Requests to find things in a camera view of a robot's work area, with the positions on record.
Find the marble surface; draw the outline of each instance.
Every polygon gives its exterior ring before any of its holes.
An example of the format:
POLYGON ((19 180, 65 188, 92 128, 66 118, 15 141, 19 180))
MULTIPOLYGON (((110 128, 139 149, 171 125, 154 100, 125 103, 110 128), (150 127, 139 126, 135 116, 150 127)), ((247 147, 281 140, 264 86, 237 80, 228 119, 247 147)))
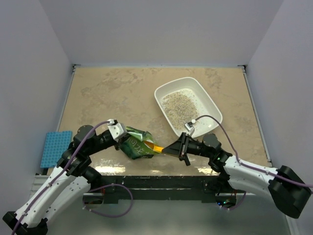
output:
MULTIPOLYGON (((239 68, 77 68, 59 131, 76 133, 84 124, 115 118, 127 126, 147 130, 159 145, 177 140, 154 98, 157 87, 182 78, 197 79, 223 115, 239 157, 268 166, 266 153, 252 108, 245 78, 239 68)), ((106 126, 99 127, 101 133, 106 126)), ((212 131, 222 147, 232 152, 220 127, 212 131)), ((91 156, 103 175, 214 175, 208 159, 190 155, 191 166, 162 154, 152 159, 130 160, 122 151, 110 148, 91 156)))

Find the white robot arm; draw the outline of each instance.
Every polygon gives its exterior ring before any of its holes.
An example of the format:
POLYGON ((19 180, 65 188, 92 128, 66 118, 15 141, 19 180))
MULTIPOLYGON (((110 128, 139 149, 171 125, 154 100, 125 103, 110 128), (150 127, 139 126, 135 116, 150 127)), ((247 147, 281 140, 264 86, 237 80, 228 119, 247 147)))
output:
MULTIPOLYGON (((89 155, 115 146, 127 133, 125 126, 116 120, 110 119, 105 123, 109 129, 98 136, 94 130, 99 125, 81 127, 36 194, 16 212, 5 214, 3 220, 13 230, 12 234, 45 235, 47 224, 76 198, 94 188, 92 185, 99 185, 101 175, 89 166, 89 155)), ((228 188, 266 197, 286 215, 300 216, 312 192, 289 167, 276 169, 246 162, 225 152, 214 134, 206 134, 200 142, 190 137, 192 123, 188 124, 187 130, 189 134, 182 133, 176 142, 163 148, 162 153, 177 156, 186 165, 190 165, 188 153, 206 157, 211 168, 220 173, 222 184, 228 188), (282 181, 282 177, 298 185, 282 181)))

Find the crumpled chip bag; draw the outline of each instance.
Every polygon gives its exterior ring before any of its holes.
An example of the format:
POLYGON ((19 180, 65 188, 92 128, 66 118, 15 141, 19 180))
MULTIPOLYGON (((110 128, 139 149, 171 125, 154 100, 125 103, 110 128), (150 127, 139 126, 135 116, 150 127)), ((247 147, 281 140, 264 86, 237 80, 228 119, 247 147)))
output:
POLYGON ((153 151, 144 141, 157 144, 148 131, 141 131, 130 126, 126 127, 127 135, 122 138, 118 147, 131 159, 152 158, 157 152, 153 151))

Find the white plastic tray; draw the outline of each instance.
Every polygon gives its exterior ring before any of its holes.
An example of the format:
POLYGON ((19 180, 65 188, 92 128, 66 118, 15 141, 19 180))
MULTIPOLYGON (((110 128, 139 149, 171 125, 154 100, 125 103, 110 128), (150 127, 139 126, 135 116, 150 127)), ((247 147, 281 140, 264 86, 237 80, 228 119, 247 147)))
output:
MULTIPOLYGON (((163 109, 163 100, 164 97, 174 93, 174 92, 181 92, 183 91, 195 104, 199 116, 201 115, 211 115, 215 117, 220 123, 223 120, 223 116, 216 106, 216 104, 213 102, 211 97, 208 95, 208 93, 205 91, 205 89, 201 86, 201 84, 192 77, 183 77, 171 82, 168 82, 160 87, 158 87, 155 90, 155 98, 156 101, 162 110, 164 116, 166 117, 168 123, 172 127, 173 131, 177 136, 180 136, 182 131, 176 130, 171 122, 169 121, 164 109, 163 109)), ((216 128, 218 124, 209 117, 203 117, 199 119, 199 121, 195 124, 195 132, 192 135, 192 137, 198 137, 201 135, 204 135, 210 131, 212 131, 214 128, 216 128)))

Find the purple cable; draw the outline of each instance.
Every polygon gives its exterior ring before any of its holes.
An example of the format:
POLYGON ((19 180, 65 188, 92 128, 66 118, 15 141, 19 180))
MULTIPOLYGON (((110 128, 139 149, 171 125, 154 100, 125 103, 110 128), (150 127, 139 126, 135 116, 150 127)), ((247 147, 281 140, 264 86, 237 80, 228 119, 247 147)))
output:
POLYGON ((86 208, 88 211, 92 212, 92 213, 95 213, 97 215, 101 215, 101 216, 104 216, 104 217, 109 217, 109 218, 118 218, 118 217, 122 217, 124 215, 126 215, 130 210, 131 208, 133 207, 133 204, 134 204, 134 198, 133 198, 133 195, 132 195, 132 192, 127 188, 125 187, 124 185, 119 185, 119 184, 111 184, 111 185, 105 185, 105 186, 101 186, 99 188, 95 188, 93 190, 90 190, 89 192, 94 192, 94 191, 97 191, 99 189, 103 189, 103 188, 107 188, 107 187, 112 187, 112 186, 119 186, 119 187, 122 187, 124 189, 126 189, 126 191, 129 193, 129 195, 131 196, 131 204, 130 206, 128 207, 128 209, 121 213, 121 214, 104 214, 104 213, 101 213, 101 212, 98 212, 98 211, 95 211, 95 210, 92 210, 90 208, 88 208, 86 205, 85 205, 85 201, 83 200, 83 204, 84 204, 84 208, 86 208))
POLYGON ((211 118, 211 119, 215 120, 215 121, 217 122, 217 124, 221 127, 221 129, 223 130, 224 134, 226 135, 226 137, 227 137, 227 139, 228 139, 228 142, 229 142, 231 148, 233 149, 233 151, 234 151, 235 154, 236 154, 236 155, 235 155, 235 156, 236 156, 236 160, 237 160, 237 162, 238 162, 239 164, 243 165, 243 166, 246 167, 246 168, 249 168, 249 169, 252 169, 252 170, 256 170, 256 171, 259 171, 259 172, 261 172, 261 173, 265 173, 265 174, 269 174, 269 175, 271 175, 271 176, 277 177, 277 178, 279 178, 279 179, 281 179, 281 180, 284 180, 284 181, 286 181, 286 182, 288 182, 288 183, 291 183, 291 184, 294 184, 294 185, 297 185, 297 186, 307 187, 307 188, 313 188, 313 185, 307 185, 307 184, 299 183, 299 182, 296 182, 296 181, 287 179, 287 178, 285 178, 285 177, 282 177, 282 176, 280 176, 280 175, 274 174, 274 173, 272 173, 272 172, 267 172, 266 170, 259 169, 259 168, 257 168, 257 167, 253 167, 253 166, 250 166, 250 165, 247 165, 247 164, 242 163, 242 162, 240 161, 240 159, 239 159, 238 152, 235 150, 235 147, 234 147, 233 143, 231 142, 231 140, 230 140, 230 138, 229 138, 229 136, 228 136, 226 130, 225 130, 224 127, 222 126, 222 124, 220 124, 219 121, 217 121, 214 117, 212 117, 212 116, 210 116, 210 115, 202 115, 202 116, 196 118, 195 120, 197 121, 197 120, 199 120, 200 118, 203 118, 203 117, 208 117, 208 118, 211 118))
MULTIPOLYGON (((65 167, 63 168, 63 170, 60 172, 60 174, 58 174, 54 179, 52 179, 48 185, 52 186, 52 184, 68 169, 69 165, 72 163, 72 161, 74 160, 76 154, 78 153, 78 151, 81 149, 81 147, 83 146, 83 144, 86 142, 87 138, 89 137, 89 135, 95 130, 97 129, 99 126, 103 125, 103 124, 107 124, 109 123, 109 121, 103 121, 97 125, 95 125, 87 134, 86 136, 83 138, 83 140, 81 141, 81 143, 78 145, 78 147, 76 148, 76 150, 74 151, 73 155, 71 156, 71 158, 69 159, 69 161, 67 162, 67 164, 65 165, 65 167)), ((19 218, 19 220, 17 221, 17 223, 15 224, 12 234, 14 235, 16 230, 18 229, 19 224, 21 223, 21 221, 24 219, 25 215, 27 214, 27 212, 30 210, 30 208, 35 204, 35 202, 43 195, 43 193, 48 189, 49 187, 46 186, 45 188, 43 188, 43 190, 41 190, 38 195, 29 203, 28 207, 25 209, 24 214, 21 215, 21 217, 19 218)))
POLYGON ((243 197, 241 198, 241 200, 235 206, 233 206, 231 208, 226 208, 226 207, 221 207, 220 206, 220 208, 222 208, 222 209, 224 209, 226 211, 232 211, 232 210, 236 209, 237 207, 239 207, 242 204, 242 202, 244 201, 245 197, 246 197, 246 192, 244 192, 243 197))

